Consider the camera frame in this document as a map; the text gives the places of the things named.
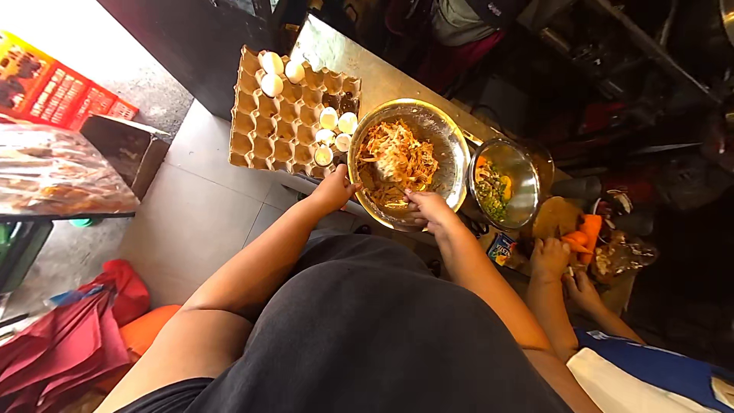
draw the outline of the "metal counter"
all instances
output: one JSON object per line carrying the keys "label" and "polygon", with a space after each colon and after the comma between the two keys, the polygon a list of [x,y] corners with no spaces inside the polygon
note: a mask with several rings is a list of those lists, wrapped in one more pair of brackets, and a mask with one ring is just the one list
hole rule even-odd
{"label": "metal counter", "polygon": [[435,105],[459,127],[479,140],[499,135],[497,130],[459,109],[314,15],[307,16],[291,52],[291,58],[296,61],[306,60],[317,70],[325,67],[362,78],[362,98],[358,113],[360,119],[386,101],[416,98]]}

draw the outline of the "carrot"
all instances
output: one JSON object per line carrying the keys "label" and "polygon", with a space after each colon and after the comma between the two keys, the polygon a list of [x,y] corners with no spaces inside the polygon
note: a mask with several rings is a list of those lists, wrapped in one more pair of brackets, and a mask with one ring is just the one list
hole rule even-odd
{"label": "carrot", "polygon": [[564,237],[571,238],[581,245],[586,245],[586,243],[589,242],[589,237],[587,237],[587,235],[581,231],[569,232],[568,234],[564,235]]}
{"label": "carrot", "polygon": [[601,231],[602,218],[601,215],[584,215],[584,223],[578,226],[578,229],[586,234],[589,238],[586,241],[586,249],[591,254],[582,254],[581,262],[584,264],[591,264],[594,249],[596,248],[596,240],[599,237],[599,231]]}
{"label": "carrot", "polygon": [[561,241],[568,244],[571,247],[571,251],[573,252],[580,252],[583,254],[591,254],[592,252],[589,251],[585,246],[579,243],[579,241],[566,236],[561,237]]}

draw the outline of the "cardboard egg tray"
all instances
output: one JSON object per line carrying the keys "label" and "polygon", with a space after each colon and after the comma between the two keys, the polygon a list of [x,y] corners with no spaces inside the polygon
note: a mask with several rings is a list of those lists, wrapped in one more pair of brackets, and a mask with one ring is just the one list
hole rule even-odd
{"label": "cardboard egg tray", "polygon": [[[283,64],[289,61],[282,57]],[[323,178],[334,165],[320,166],[313,158],[321,143],[316,142],[319,116],[325,107],[333,107],[339,116],[359,113],[361,79],[326,68],[315,71],[303,63],[304,79],[292,84],[285,74],[283,92],[275,98],[260,89],[265,70],[258,55],[242,47],[239,76],[232,108],[229,162],[254,169],[303,172]],[[341,154],[334,145],[334,159]]]}

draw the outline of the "shredded vegetable mixture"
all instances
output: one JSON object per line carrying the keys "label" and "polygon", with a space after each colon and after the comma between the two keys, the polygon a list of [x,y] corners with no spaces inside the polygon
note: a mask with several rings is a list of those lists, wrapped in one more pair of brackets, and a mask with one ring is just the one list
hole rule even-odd
{"label": "shredded vegetable mixture", "polygon": [[500,175],[491,161],[479,157],[476,163],[476,192],[482,209],[493,220],[503,220],[507,216],[507,203],[512,198],[512,180]]}
{"label": "shredded vegetable mixture", "polygon": [[357,159],[366,194],[386,207],[404,206],[406,188],[427,190],[438,169],[433,145],[418,142],[403,121],[372,126]]}

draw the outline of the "small metal bowl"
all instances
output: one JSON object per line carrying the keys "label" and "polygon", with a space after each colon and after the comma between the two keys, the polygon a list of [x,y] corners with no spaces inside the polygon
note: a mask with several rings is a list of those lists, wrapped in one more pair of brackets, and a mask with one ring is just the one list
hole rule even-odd
{"label": "small metal bowl", "polygon": [[[454,121],[442,110],[424,101],[404,98],[385,102],[362,118],[349,145],[349,180],[363,182],[357,172],[357,155],[360,145],[367,138],[367,131],[381,122],[392,123],[398,120],[405,122],[417,140],[433,144],[433,156],[438,161],[438,170],[428,190],[441,195],[448,206],[457,211],[466,198],[464,176],[469,163],[469,148],[461,129]],[[363,191],[356,195],[367,212],[388,228],[405,232],[422,230],[406,217],[406,207],[377,205]]]}
{"label": "small metal bowl", "polygon": [[[507,214],[502,220],[492,219],[482,209],[476,194],[476,161],[485,157],[497,167],[501,175],[512,181],[512,198],[507,204]],[[466,186],[470,201],[465,202],[462,212],[469,218],[493,225],[502,231],[514,231],[529,223],[540,205],[540,179],[530,154],[524,147],[509,139],[495,138],[484,142],[475,151],[469,162]]]}

